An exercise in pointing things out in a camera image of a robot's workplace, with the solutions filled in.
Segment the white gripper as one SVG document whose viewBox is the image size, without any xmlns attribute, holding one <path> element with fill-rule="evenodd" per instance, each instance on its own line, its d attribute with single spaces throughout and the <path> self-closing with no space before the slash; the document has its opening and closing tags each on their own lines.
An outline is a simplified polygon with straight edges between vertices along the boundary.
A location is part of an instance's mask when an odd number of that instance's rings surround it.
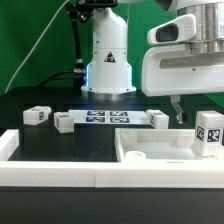
<svg viewBox="0 0 224 224">
<path fill-rule="evenodd" d="M 196 17 L 186 14 L 147 34 L 152 48 L 143 58 L 142 91 L 146 96 L 171 96 L 179 124 L 187 121 L 180 95 L 224 92 L 224 53 L 194 55 L 190 41 L 196 31 Z"/>
</svg>

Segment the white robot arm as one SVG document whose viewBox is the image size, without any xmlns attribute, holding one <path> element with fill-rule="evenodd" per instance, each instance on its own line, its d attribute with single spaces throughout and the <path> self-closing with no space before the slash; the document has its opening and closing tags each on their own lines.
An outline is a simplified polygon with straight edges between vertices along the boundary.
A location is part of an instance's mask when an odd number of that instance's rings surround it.
<svg viewBox="0 0 224 224">
<path fill-rule="evenodd" d="M 93 57 L 82 93 L 117 100 L 133 93 L 132 67 L 127 62 L 127 23 L 112 8 L 139 0 L 81 0 L 82 20 L 93 19 Z M 183 119 L 180 97 L 224 92 L 224 0 L 154 0 L 176 18 L 147 33 L 151 48 L 142 64 L 145 95 L 169 96 Z"/>
</svg>

